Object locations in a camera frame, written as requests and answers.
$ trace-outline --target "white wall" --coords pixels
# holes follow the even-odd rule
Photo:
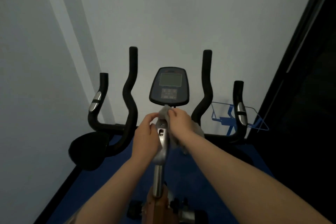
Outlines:
[[[128,47],[139,48],[132,94],[145,114],[159,110],[148,100],[162,66],[186,69],[189,113],[203,97],[202,52],[213,50],[214,101],[232,103],[234,80],[243,80],[244,102],[257,110],[271,84],[308,0],[82,0],[102,71],[110,74],[109,98],[115,121],[124,124],[122,88],[128,75]],[[220,133],[211,112],[207,133]]]
[[[33,223],[92,131],[88,100],[49,0],[0,0],[0,223]]]

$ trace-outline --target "exercise bike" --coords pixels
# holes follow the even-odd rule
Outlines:
[[[201,117],[211,105],[213,92],[210,81],[212,51],[204,50],[202,60],[202,87],[204,98],[192,112],[191,119],[201,125]],[[137,79],[138,50],[137,47],[129,48],[129,74],[123,88],[123,99],[128,108],[126,124],[102,124],[98,121],[98,114],[104,102],[109,85],[107,73],[100,73],[100,86],[95,94],[88,114],[88,122],[95,132],[85,134],[75,139],[69,148],[72,161],[84,170],[97,169],[104,158],[114,156],[125,150],[130,144],[134,131],[137,128],[138,111],[131,90]],[[247,115],[243,103],[242,81],[235,81],[233,85],[233,105],[236,117],[237,130],[233,135],[205,134],[205,138],[219,148],[253,164],[249,156],[237,150],[232,144],[244,144],[247,131]],[[161,67],[152,83],[149,100],[158,105],[178,107],[189,102],[189,84],[187,72],[178,67]],[[129,205],[127,216],[132,219],[142,218],[142,223],[207,223],[207,214],[202,211],[188,209],[187,199],[183,204],[178,199],[168,199],[168,188],[164,183],[164,166],[169,152],[169,134],[166,120],[158,119],[157,133],[161,142],[161,150],[153,159],[154,181],[147,195],[145,204],[132,201]],[[109,145],[114,135],[121,135],[121,139]]]

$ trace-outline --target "gray wall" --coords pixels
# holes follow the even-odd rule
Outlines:
[[[0,0],[0,223],[33,223],[74,168],[88,101],[49,0]]]

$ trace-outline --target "blue floor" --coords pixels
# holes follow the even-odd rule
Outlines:
[[[120,136],[115,136],[110,143],[119,139]],[[253,159],[255,167],[272,175],[252,145],[239,145],[237,148]],[[63,224],[128,160],[131,152],[132,143],[122,153],[106,158],[97,170],[82,171],[47,223]],[[154,166],[151,164],[137,185],[132,199],[145,201],[153,183],[153,169]],[[185,156],[180,149],[170,151],[165,167],[165,181],[170,191],[180,201],[184,197],[188,198],[190,209],[205,210],[210,224],[237,223],[191,156]],[[125,214],[120,223],[140,222],[126,218]]]

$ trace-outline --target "cloth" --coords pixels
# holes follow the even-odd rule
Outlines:
[[[170,144],[171,144],[172,148],[174,149],[177,146],[180,146],[180,147],[183,148],[183,151],[185,151],[185,148],[179,143],[179,140],[176,137],[174,137],[174,135],[170,132],[170,119],[169,119],[169,115],[168,115],[169,110],[174,111],[174,108],[171,108],[168,105],[165,105],[164,107],[162,107],[162,109],[159,111],[159,119],[167,121]],[[198,123],[193,121],[192,122],[192,129],[196,134],[200,135],[201,137],[204,137],[204,132],[203,132],[203,130],[201,129],[201,127]]]

